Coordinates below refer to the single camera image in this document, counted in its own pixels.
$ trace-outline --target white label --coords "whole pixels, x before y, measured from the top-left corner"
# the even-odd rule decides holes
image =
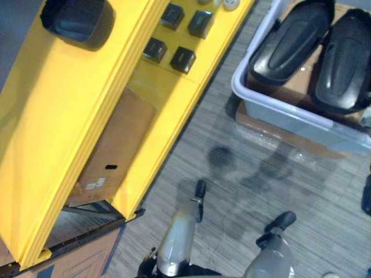
[[[104,185],[104,182],[106,181],[106,178],[105,177],[100,177],[97,182],[94,182],[92,184],[87,184],[87,186],[85,186],[85,189],[86,190],[89,190],[89,189],[95,189],[95,188],[100,188]]]

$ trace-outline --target black rubber tip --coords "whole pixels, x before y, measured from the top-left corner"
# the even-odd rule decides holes
[[[282,213],[279,217],[273,220],[272,223],[266,226],[264,229],[265,233],[268,233],[273,229],[274,227],[280,228],[283,231],[290,226],[292,223],[296,221],[296,214],[292,211],[287,211],[285,213]]]
[[[195,197],[201,198],[203,200],[205,194],[206,194],[206,181],[199,180],[196,184]]]

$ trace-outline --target brown cardboard box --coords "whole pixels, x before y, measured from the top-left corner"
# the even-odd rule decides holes
[[[120,228],[86,243],[56,259],[28,270],[19,278],[102,278],[115,242],[119,240]]]
[[[67,205],[78,206],[116,194],[155,113],[153,106],[125,89]]]
[[[291,0],[283,13],[281,20],[283,20],[289,14],[292,8],[299,2],[302,2],[302,0]],[[348,9],[351,8],[353,7],[342,3],[336,3],[334,22],[336,22],[346,13]],[[264,85],[249,75],[247,87],[272,98],[276,98],[302,109],[311,111],[335,122],[342,123],[356,129],[360,128],[359,123],[362,119],[364,111],[359,111],[348,115],[339,115],[324,111],[311,101],[309,93],[314,89],[316,80],[315,73],[318,72],[318,66],[316,63],[319,59],[321,50],[322,45],[318,46],[316,51],[313,52],[307,61],[305,61],[298,71],[283,86],[275,87]]]

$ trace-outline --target black square object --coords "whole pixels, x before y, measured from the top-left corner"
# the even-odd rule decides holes
[[[187,74],[195,60],[196,55],[192,50],[179,46],[170,62],[170,65],[172,65],[174,69]]]
[[[167,49],[168,48],[163,41],[155,38],[150,38],[146,48],[143,51],[143,56],[151,59],[152,61],[155,61],[156,63],[160,63]]]
[[[213,23],[213,13],[197,10],[188,25],[188,30],[191,35],[205,39]]]
[[[160,22],[162,25],[175,31],[176,28],[178,28],[183,17],[184,17],[183,8],[181,6],[170,3],[166,7],[165,12],[163,13],[160,19]]]

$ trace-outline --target black plastic cover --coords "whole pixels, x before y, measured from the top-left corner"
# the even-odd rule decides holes
[[[332,28],[321,53],[312,100],[321,108],[349,114],[370,105],[371,17],[349,10]]]
[[[114,11],[106,0],[47,0],[40,15],[47,30],[90,50],[108,39]]]
[[[283,85],[318,47],[333,18],[334,0],[300,2],[257,48],[249,72],[262,83]]]

